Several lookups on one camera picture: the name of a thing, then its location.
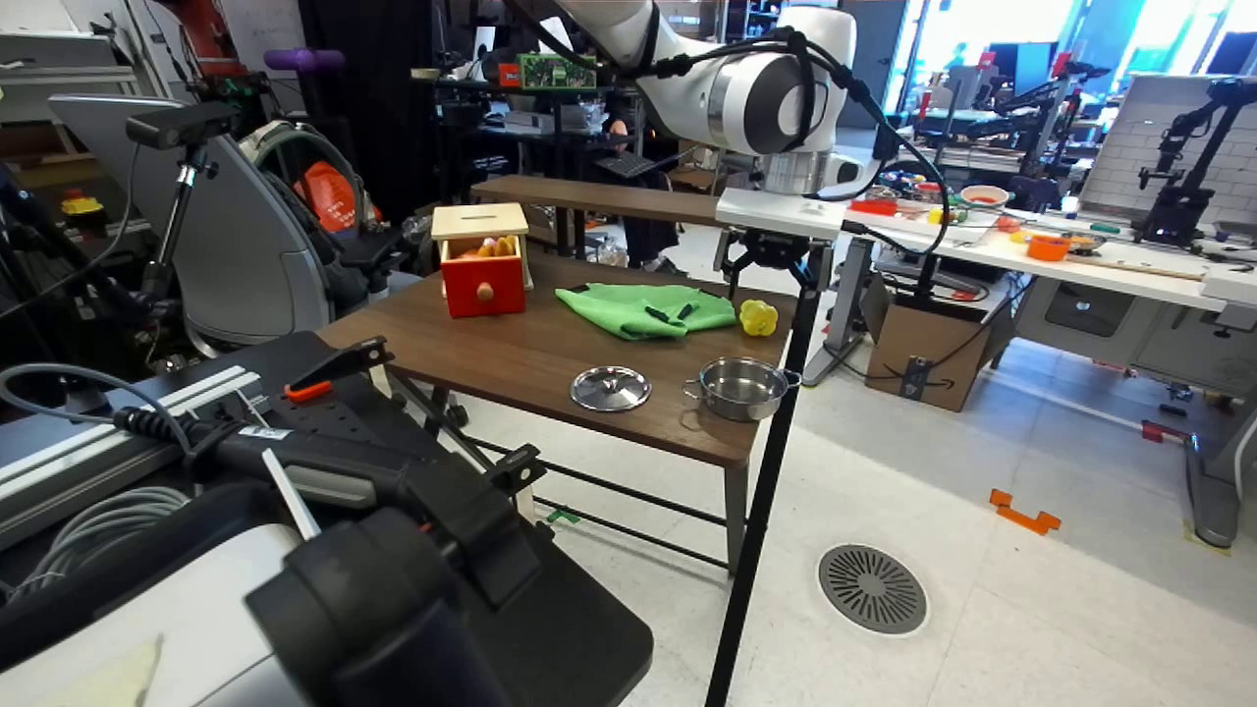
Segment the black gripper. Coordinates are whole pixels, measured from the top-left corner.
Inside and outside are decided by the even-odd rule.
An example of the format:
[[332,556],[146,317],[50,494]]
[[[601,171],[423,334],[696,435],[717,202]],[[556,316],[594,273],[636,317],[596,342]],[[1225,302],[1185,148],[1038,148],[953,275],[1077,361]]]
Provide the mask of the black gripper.
[[746,266],[791,273],[798,261],[800,244],[775,234],[729,234],[717,248],[717,273],[726,287],[737,287]]

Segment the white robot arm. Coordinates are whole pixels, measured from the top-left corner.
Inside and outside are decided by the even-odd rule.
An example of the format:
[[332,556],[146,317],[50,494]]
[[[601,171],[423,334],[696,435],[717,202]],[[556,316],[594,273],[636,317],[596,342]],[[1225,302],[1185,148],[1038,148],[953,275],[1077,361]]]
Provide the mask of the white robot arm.
[[716,198],[717,224],[821,244],[842,235],[843,206],[821,189],[835,181],[835,122],[861,91],[848,11],[787,8],[770,35],[716,44],[681,35],[657,0],[556,0],[556,8],[673,137],[762,171],[758,186],[726,186]]

